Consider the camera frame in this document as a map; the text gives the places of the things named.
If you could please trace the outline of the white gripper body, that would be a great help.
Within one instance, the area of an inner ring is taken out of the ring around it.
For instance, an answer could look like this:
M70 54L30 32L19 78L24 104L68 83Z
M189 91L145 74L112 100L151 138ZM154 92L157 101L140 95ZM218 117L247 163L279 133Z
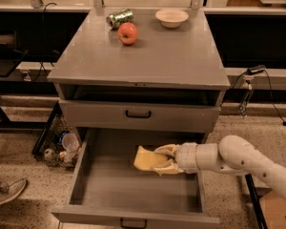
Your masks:
M178 168L186 174L198 172L196 147L196 143L183 143L178 146L174 153L174 160L178 165Z

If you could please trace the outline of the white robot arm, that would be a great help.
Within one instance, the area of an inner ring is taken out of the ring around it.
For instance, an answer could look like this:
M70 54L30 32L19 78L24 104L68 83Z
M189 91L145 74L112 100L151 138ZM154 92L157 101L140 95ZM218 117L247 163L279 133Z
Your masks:
M198 171L235 176L251 174L286 200L286 168L240 136L227 135L218 144L168 144L155 149L154 153L171 157L152 166L152 170L160 175Z

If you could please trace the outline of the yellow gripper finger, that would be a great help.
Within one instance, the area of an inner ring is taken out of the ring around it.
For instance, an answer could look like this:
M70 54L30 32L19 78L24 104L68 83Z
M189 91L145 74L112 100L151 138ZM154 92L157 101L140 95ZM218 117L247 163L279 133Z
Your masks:
M178 150L178 148L179 148L178 144L166 144L156 148L154 152L158 155L175 157L175 153Z
M183 170L173 159L164 160L152 165L152 170L158 175L177 175L183 173Z

